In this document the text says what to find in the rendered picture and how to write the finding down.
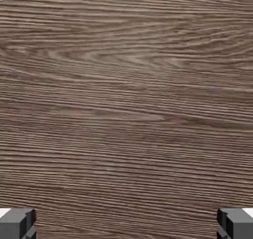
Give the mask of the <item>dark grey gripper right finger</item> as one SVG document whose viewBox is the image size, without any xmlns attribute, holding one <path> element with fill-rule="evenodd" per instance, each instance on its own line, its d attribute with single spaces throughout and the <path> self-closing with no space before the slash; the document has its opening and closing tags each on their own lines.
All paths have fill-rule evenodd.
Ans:
<svg viewBox="0 0 253 239">
<path fill-rule="evenodd" d="M 219 208 L 216 239 L 253 239 L 252 208 Z"/>
</svg>

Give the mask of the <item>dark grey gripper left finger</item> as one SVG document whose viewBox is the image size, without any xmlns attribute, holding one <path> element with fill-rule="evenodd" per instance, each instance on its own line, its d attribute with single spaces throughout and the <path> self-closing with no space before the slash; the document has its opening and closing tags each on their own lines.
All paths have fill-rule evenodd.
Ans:
<svg viewBox="0 0 253 239">
<path fill-rule="evenodd" d="M 34 208 L 0 208 L 0 239 L 37 239 Z"/>
</svg>

